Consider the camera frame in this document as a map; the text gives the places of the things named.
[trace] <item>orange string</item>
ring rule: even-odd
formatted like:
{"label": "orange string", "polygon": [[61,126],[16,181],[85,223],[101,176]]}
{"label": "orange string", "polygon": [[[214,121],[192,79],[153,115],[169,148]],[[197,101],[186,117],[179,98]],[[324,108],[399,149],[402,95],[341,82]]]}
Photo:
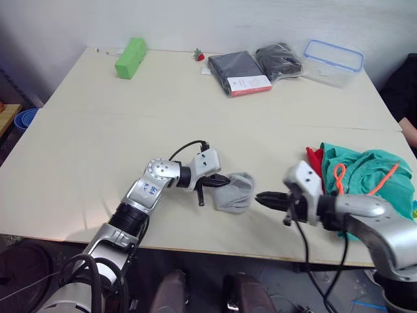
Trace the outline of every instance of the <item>orange string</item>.
{"label": "orange string", "polygon": [[[387,180],[389,180],[389,178],[392,176],[392,174],[395,173],[395,171],[398,169],[399,167],[399,162],[395,163],[394,166],[392,167],[392,169],[384,176],[384,178],[381,179],[381,181],[379,182],[379,184],[373,189],[371,190],[368,194],[375,194],[378,190],[380,190],[382,188],[382,186],[384,186],[384,184],[386,183]],[[339,194],[344,194],[345,192],[343,191],[343,184],[342,184],[342,179],[344,178],[346,174],[346,166],[342,163],[339,163],[338,165],[336,165],[333,169],[333,175],[334,178],[336,180],[336,187],[339,190]]]}

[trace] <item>teal cloth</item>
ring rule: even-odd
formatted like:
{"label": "teal cloth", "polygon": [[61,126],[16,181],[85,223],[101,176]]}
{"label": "teal cloth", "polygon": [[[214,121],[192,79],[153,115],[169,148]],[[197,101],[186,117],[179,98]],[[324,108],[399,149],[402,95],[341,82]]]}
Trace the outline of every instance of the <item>teal cloth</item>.
{"label": "teal cloth", "polygon": [[346,166],[346,174],[342,180],[344,192],[367,194],[400,161],[398,169],[375,195],[389,201],[405,218],[413,220],[414,187],[411,183],[411,169],[402,158],[383,150],[359,153],[329,143],[322,143],[321,148],[324,151],[321,171],[327,194],[338,192],[333,169],[339,163]]}

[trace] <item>clear plastic box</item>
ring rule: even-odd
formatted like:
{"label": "clear plastic box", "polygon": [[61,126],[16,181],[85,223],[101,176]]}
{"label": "clear plastic box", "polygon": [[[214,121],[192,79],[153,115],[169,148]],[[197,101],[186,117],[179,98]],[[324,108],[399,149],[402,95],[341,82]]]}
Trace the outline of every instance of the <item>clear plastic box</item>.
{"label": "clear plastic box", "polygon": [[363,68],[364,55],[319,40],[304,50],[304,77],[336,87],[347,85]]}

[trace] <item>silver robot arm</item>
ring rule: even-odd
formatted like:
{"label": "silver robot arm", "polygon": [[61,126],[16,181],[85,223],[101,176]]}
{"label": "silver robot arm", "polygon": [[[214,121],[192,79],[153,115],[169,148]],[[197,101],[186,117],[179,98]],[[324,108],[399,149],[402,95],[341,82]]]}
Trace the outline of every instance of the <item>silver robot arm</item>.
{"label": "silver robot arm", "polygon": [[287,172],[284,183],[290,196],[263,192],[257,201],[287,211],[294,205],[301,222],[322,222],[327,230],[346,230],[368,248],[377,270],[375,280],[384,289],[390,312],[417,312],[417,224],[402,217],[386,200],[365,194],[323,196],[321,179],[304,161]]}
{"label": "silver robot arm", "polygon": [[[228,178],[215,174],[220,170],[217,152],[208,145],[201,147],[201,152],[186,166],[163,158],[152,159],[142,177],[134,182],[123,197],[115,214],[100,227],[83,253],[96,260],[109,260],[125,274],[147,231],[149,215],[159,202],[163,190],[171,186],[196,190],[199,205],[204,205],[202,186],[218,187],[230,182]],[[77,271],[83,269],[83,265],[86,265],[84,261],[76,263],[74,279],[64,283],[42,305],[38,313],[92,312],[91,291],[94,286],[76,276]],[[117,277],[109,265],[97,263],[97,269],[102,283],[105,281],[108,286],[115,283]]]}

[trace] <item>green block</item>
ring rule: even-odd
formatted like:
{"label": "green block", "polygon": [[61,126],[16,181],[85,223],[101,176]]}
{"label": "green block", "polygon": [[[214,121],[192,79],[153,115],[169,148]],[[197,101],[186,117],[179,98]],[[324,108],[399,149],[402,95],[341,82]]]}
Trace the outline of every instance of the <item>green block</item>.
{"label": "green block", "polygon": [[115,64],[117,75],[126,80],[132,79],[145,54],[145,40],[142,38],[132,38]]}

